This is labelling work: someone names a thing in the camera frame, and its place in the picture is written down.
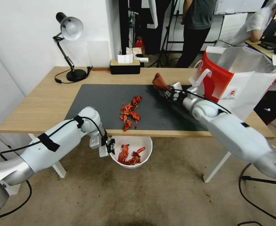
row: lamp shade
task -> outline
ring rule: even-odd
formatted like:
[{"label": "lamp shade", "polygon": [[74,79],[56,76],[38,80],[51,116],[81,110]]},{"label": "lamp shade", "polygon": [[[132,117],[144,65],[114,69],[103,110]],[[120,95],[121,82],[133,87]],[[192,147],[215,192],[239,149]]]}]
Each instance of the lamp shade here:
[{"label": "lamp shade", "polygon": [[78,39],[84,30],[84,26],[79,19],[67,17],[64,13],[57,13],[56,20],[60,23],[60,31],[66,40],[74,41]]}]

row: desk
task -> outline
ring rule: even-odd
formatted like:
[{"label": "desk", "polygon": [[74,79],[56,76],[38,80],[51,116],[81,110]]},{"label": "desk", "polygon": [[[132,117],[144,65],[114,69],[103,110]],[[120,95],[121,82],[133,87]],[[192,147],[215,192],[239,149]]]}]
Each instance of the desk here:
[{"label": "desk", "polygon": [[[0,133],[28,133],[34,139],[35,136],[33,134],[43,133],[64,120],[82,84],[149,85],[152,84],[154,75],[159,72],[168,85],[175,82],[190,85],[188,79],[196,72],[196,69],[193,68],[141,68],[139,75],[111,75],[110,71],[107,70],[93,70],[89,77],[83,81],[72,84],[56,83],[54,76],[67,69],[68,67],[54,67],[2,123]],[[65,81],[65,75],[66,73],[63,73],[57,78]],[[259,131],[267,139],[275,138],[255,112],[250,114],[246,123]],[[123,130],[107,130],[107,133],[109,136],[213,137],[208,131],[128,130],[124,132]],[[225,158],[226,156],[229,157],[229,153],[224,154],[223,161],[227,159]],[[222,166],[220,163],[221,161],[218,161],[218,168],[213,166],[213,169],[217,171]],[[64,177],[65,171],[59,162],[54,166],[54,169],[61,177]],[[209,172],[209,180],[215,172]]]},{"label": "desk", "polygon": [[245,42],[248,46],[252,47],[253,49],[261,52],[262,54],[266,55],[268,58],[272,59],[272,55],[275,54],[274,50],[267,50],[261,46],[259,46],[258,44],[260,44],[261,42],[251,42],[251,41],[246,41]]}]

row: gray t-shirt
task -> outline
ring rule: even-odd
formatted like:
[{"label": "gray t-shirt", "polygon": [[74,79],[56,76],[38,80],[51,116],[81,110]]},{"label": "gray t-shirt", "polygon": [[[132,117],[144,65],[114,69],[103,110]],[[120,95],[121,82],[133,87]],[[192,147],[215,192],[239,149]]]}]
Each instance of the gray t-shirt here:
[{"label": "gray t-shirt", "polygon": [[211,27],[216,2],[217,0],[193,0],[186,13],[185,26],[195,30]]}]

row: person's arm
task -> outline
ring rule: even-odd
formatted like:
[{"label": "person's arm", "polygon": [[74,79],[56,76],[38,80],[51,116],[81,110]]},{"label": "person's arm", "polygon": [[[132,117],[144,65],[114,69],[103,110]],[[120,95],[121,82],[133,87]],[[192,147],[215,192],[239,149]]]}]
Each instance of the person's arm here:
[{"label": "person's arm", "polygon": [[193,0],[184,0],[184,4],[183,4],[183,16],[182,16],[182,22],[181,24],[185,23],[185,16],[186,13],[189,9],[189,7],[191,6]]},{"label": "person's arm", "polygon": [[249,40],[251,42],[259,42],[261,36],[262,36],[262,33],[260,30],[252,30],[251,37],[249,38]]}]

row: table leg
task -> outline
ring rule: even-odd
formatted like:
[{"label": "table leg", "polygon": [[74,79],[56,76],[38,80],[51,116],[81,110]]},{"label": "table leg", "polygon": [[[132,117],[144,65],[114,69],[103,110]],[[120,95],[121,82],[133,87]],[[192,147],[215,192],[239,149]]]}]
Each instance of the table leg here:
[{"label": "table leg", "polygon": [[[36,138],[32,133],[28,133],[28,135],[32,140]],[[59,161],[55,163],[52,167],[61,178],[64,178],[66,176],[66,170],[63,168]]]},{"label": "table leg", "polygon": [[218,158],[213,162],[211,167],[204,174],[203,179],[205,183],[208,183],[211,178],[216,174],[216,172],[222,167],[226,160],[230,157],[231,152],[227,149],[223,149],[223,152],[218,156]]}]

